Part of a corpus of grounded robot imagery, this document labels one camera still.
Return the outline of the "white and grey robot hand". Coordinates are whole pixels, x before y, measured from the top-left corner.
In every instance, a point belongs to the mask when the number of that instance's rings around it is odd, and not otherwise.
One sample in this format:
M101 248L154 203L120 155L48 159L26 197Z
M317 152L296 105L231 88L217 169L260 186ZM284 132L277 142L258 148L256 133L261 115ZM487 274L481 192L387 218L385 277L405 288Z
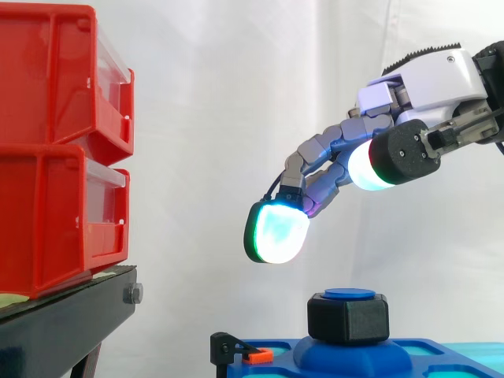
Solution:
M347 118L303 142L246 220L256 263L292 260L309 222L354 184L380 191L436 172L443 155L503 145L503 44L455 43L407 54L358 92Z

